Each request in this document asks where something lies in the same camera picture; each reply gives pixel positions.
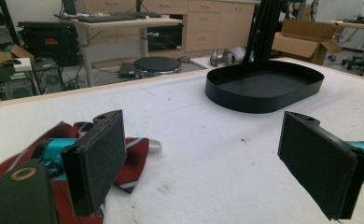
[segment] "round black stool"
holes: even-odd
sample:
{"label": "round black stool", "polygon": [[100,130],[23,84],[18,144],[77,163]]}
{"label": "round black stool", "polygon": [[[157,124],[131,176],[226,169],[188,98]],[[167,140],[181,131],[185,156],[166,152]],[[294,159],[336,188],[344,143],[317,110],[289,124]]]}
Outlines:
{"label": "round black stool", "polygon": [[177,74],[181,71],[181,62],[167,57],[146,57],[136,60],[135,73],[140,77],[158,77]]}

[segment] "black tray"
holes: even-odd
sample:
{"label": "black tray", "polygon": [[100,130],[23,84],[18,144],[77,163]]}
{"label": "black tray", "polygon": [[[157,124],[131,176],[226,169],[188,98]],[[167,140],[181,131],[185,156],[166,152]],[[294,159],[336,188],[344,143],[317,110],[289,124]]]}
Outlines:
{"label": "black tray", "polygon": [[323,80],[321,73],[305,66],[261,61],[208,72],[205,93],[228,109],[263,114],[316,94]]}

